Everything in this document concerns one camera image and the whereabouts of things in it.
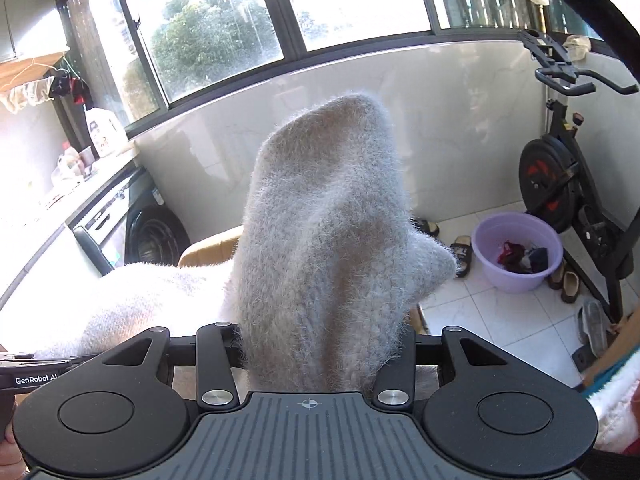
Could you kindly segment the person hand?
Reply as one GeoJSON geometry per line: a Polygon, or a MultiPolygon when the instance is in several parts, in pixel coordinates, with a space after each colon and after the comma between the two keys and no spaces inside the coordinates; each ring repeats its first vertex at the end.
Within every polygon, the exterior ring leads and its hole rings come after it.
{"type": "Polygon", "coordinates": [[[25,474],[24,458],[15,442],[12,424],[9,424],[1,436],[0,480],[21,480],[25,474]]]}

